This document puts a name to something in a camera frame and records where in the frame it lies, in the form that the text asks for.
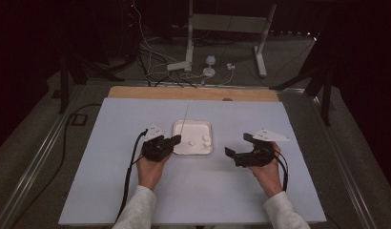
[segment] wooden board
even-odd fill
[[[151,88],[115,86],[109,97],[150,99],[192,99],[233,101],[278,102],[276,92],[267,89],[196,89],[196,88]]]

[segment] person's right hand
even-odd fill
[[[139,159],[136,163],[139,185],[147,187],[153,191],[156,184],[162,177],[163,167],[165,166],[171,154],[159,162],[147,159],[142,155],[142,153],[141,156],[142,158]]]
[[[280,148],[276,142],[272,141],[271,143],[276,151],[276,156],[279,156]],[[279,181],[278,161],[275,158],[263,167],[250,166],[248,168],[252,170],[268,198],[282,191],[281,182]]]

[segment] white square container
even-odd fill
[[[178,120],[173,126],[173,135],[180,135],[180,133],[181,142],[175,145],[175,154],[208,155],[213,151],[211,123],[207,121]]]

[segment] white tabletop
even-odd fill
[[[114,223],[137,136],[152,124],[172,136],[173,125],[183,119],[188,104],[188,120],[211,123],[214,150],[207,156],[171,156],[155,189],[154,224],[268,222],[263,209],[267,197],[251,171],[236,167],[224,153],[224,147],[237,153],[252,151],[243,133],[254,134],[262,127],[291,138],[278,145],[289,165],[287,195],[296,210],[307,221],[326,220],[281,102],[105,98],[59,223]],[[134,168],[129,198],[136,184]]]

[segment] white sleeve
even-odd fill
[[[156,207],[154,192],[138,185],[134,196],[128,201],[113,229],[151,228],[152,216]]]
[[[294,210],[285,192],[274,195],[264,203],[275,229],[306,229],[308,223]]]

